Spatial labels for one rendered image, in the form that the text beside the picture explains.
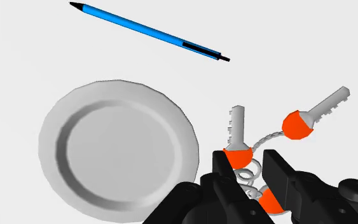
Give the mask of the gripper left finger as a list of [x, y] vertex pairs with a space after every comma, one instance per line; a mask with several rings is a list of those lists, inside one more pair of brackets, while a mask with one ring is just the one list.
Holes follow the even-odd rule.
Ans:
[[274, 224], [237, 183], [223, 151], [212, 153], [212, 172], [200, 184], [181, 182], [142, 224]]

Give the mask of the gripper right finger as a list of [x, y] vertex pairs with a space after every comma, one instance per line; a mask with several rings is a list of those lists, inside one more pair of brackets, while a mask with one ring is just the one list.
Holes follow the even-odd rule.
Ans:
[[358, 179], [328, 185], [294, 170], [276, 150], [263, 152], [262, 177], [293, 224], [358, 224]]

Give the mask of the orange-headed keys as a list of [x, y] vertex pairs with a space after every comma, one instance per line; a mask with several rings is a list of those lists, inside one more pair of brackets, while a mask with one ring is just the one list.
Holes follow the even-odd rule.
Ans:
[[350, 96], [347, 87], [340, 87], [326, 99], [318, 103], [309, 111], [293, 111], [282, 122], [282, 130], [269, 134], [250, 147], [244, 143], [244, 115], [245, 108], [240, 105], [232, 107], [231, 120], [228, 127], [228, 145], [223, 149], [236, 177], [246, 184], [242, 184], [244, 192], [251, 199], [257, 200], [269, 215], [284, 214], [277, 199], [267, 185], [257, 189], [253, 183], [261, 175], [262, 166], [253, 158], [256, 150], [266, 141], [279, 136], [286, 136], [291, 140], [300, 140], [308, 137], [313, 132], [313, 126], [324, 115], [332, 113], [339, 103], [345, 102]]

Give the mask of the white plate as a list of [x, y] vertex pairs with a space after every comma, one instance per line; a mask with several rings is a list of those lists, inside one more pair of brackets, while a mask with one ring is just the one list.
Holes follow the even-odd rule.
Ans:
[[47, 114], [38, 155], [52, 189], [103, 221], [145, 220], [176, 184], [196, 178], [199, 146], [182, 109], [123, 80], [74, 89]]

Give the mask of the blue pen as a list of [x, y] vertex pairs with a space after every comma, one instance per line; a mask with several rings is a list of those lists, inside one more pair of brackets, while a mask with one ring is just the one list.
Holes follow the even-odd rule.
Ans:
[[145, 34], [147, 36], [151, 36], [153, 38], [162, 40], [164, 42], [170, 43], [172, 45], [176, 45], [178, 47], [190, 50], [192, 52], [199, 53], [201, 55], [204, 55], [206, 57], [215, 59], [215, 60], [224, 60], [229, 62], [230, 59], [228, 57], [225, 57], [221, 54], [221, 52], [217, 52], [215, 50], [211, 50], [209, 48], [206, 48], [204, 46], [192, 43], [190, 41], [187, 41], [185, 39], [178, 38], [176, 36], [173, 36], [171, 34], [167, 34], [165, 32], [156, 30], [152, 27], [148, 27], [146, 25], [134, 22], [132, 20], [129, 20], [127, 18], [120, 17], [118, 15], [112, 14], [110, 12], [95, 8], [93, 6], [90, 6], [88, 4], [84, 3], [76, 3], [76, 2], [69, 2], [69, 4], [75, 8], [77, 8], [79, 11], [82, 11], [83, 13], [86, 13], [88, 15], [106, 20], [108, 22], [114, 23], [116, 25], [120, 25], [122, 27], [126, 27], [128, 29], [131, 29], [133, 31]]

